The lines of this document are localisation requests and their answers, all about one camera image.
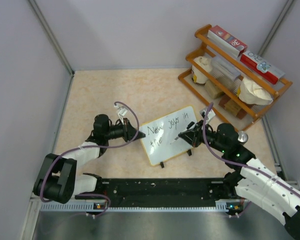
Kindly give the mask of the black white marker pen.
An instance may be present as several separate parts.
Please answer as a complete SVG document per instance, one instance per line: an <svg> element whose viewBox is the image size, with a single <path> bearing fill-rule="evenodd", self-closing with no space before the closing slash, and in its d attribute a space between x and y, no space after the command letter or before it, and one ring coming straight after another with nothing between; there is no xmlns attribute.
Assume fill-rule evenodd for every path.
<svg viewBox="0 0 300 240"><path fill-rule="evenodd" d="M195 122L194 121L191 121L187 127L185 129L183 129L181 132L179 132L177 134L177 136L170 142L170 144L174 143L175 141L177 141L179 138L180 138L180 135L181 134L184 134L185 132L191 130L193 128L193 126L195 125Z"/></svg>

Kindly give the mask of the white board yellow frame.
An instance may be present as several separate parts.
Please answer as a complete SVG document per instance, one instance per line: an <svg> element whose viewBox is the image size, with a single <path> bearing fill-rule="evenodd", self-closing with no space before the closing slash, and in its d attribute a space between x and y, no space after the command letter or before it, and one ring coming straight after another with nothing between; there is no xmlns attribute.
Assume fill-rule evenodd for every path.
<svg viewBox="0 0 300 240"><path fill-rule="evenodd" d="M192 149L189 143L178 137L191 122L196 123L197 118L193 106L188 105L141 125L139 130L145 134L141 143L151 166Z"/></svg>

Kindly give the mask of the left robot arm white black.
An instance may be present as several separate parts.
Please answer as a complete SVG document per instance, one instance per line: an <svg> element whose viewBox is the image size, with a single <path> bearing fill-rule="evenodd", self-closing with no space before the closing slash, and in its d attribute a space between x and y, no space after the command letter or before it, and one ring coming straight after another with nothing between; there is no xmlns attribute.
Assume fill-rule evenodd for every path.
<svg viewBox="0 0 300 240"><path fill-rule="evenodd" d="M133 127L126 117L113 124L106 114L97 115L90 135L81 145L60 155L49 153L45 156L33 186L34 195L44 202L61 204L67 203L72 196L86 192L92 198L99 198L104 187L97 182L98 177L90 173L77 177L77 170L100 158L108 149L121 148L145 137L146 134ZM109 145L110 140L119 138L125 143L117 147Z"/></svg>

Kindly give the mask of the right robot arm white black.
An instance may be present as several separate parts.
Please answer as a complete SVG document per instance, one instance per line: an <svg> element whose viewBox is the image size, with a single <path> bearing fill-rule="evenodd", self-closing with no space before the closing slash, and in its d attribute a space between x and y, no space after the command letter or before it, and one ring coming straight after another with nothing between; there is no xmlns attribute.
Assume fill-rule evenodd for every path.
<svg viewBox="0 0 300 240"><path fill-rule="evenodd" d="M234 179L223 185L224 194L257 205L275 217L292 238L300 240L300 190L269 170L245 148L231 124L222 123L217 130L212 130L203 120L191 122L178 137L194 148L205 144L212 155L221 152L219 159L234 170Z"/></svg>

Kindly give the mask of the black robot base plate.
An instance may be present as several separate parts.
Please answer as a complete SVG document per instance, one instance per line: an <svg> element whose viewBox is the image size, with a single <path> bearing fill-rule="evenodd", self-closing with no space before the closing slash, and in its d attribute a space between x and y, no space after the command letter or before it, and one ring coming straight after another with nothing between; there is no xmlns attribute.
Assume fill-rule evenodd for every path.
<svg viewBox="0 0 300 240"><path fill-rule="evenodd" d="M222 178L100 178L92 194L115 207L212 207L215 201L239 199Z"/></svg>

